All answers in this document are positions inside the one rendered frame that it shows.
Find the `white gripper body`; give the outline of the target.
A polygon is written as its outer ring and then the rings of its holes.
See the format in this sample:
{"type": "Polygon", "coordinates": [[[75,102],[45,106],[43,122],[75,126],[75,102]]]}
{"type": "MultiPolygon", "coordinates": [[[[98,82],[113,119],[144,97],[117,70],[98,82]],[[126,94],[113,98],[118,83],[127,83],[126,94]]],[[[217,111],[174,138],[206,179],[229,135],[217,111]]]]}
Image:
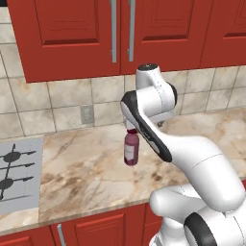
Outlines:
{"type": "Polygon", "coordinates": [[[135,126],[127,118],[124,118],[124,125],[127,130],[135,130],[135,126]]]}

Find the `dark red wine bottle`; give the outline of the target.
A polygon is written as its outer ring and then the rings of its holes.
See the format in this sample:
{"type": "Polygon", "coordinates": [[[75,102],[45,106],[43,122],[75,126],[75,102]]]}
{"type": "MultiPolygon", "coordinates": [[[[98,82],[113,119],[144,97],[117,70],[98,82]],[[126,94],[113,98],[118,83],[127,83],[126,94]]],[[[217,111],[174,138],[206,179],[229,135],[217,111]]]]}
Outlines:
{"type": "Polygon", "coordinates": [[[128,130],[124,139],[124,161],[133,166],[138,162],[139,137],[137,130],[128,130]]]}

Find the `red base cupboard door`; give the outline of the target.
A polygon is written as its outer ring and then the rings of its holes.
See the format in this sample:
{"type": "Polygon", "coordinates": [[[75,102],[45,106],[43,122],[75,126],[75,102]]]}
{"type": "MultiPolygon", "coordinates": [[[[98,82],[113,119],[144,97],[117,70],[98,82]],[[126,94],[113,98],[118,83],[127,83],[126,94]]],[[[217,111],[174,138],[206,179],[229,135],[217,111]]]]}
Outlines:
{"type": "Polygon", "coordinates": [[[141,246],[149,246],[151,238],[159,231],[162,218],[156,216],[150,209],[148,203],[145,204],[145,215],[142,232],[141,246]]]}
{"type": "MultiPolygon", "coordinates": [[[[66,246],[141,246],[145,205],[107,211],[61,222],[66,246]]],[[[56,246],[62,246],[51,226],[56,246]]]]}
{"type": "Polygon", "coordinates": [[[0,236],[0,246],[55,246],[48,226],[0,236]]]}

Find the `grey hob with black grates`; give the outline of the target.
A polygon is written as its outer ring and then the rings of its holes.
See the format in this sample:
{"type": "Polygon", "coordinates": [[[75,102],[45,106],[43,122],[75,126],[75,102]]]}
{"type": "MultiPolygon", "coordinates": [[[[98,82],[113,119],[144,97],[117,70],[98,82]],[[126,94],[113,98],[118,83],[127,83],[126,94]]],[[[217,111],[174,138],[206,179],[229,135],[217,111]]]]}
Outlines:
{"type": "Polygon", "coordinates": [[[0,215],[38,207],[43,138],[0,142],[0,215]]]}

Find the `grey wall socket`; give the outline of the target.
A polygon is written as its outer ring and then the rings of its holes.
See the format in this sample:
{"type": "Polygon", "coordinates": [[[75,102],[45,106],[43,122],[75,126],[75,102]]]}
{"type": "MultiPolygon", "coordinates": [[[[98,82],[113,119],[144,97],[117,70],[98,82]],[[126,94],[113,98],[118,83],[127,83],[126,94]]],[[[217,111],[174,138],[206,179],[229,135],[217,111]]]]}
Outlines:
{"type": "Polygon", "coordinates": [[[81,106],[81,117],[83,124],[92,124],[94,122],[94,110],[92,105],[81,106]]]}

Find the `red wall cupboard door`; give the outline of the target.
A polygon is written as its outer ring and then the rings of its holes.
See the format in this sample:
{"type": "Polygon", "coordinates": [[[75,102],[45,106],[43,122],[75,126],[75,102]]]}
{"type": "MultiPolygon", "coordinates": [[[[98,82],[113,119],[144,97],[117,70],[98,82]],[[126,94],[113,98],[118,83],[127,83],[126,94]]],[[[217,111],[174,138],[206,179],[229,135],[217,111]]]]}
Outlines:
{"type": "Polygon", "coordinates": [[[111,62],[110,0],[7,0],[28,83],[120,73],[120,0],[116,63],[111,62]]]}
{"type": "Polygon", "coordinates": [[[212,0],[135,0],[134,61],[129,61],[129,0],[120,0],[120,73],[145,63],[163,71],[200,66],[212,0]]]}
{"type": "Polygon", "coordinates": [[[201,66],[246,65],[246,0],[213,0],[201,66]]]}

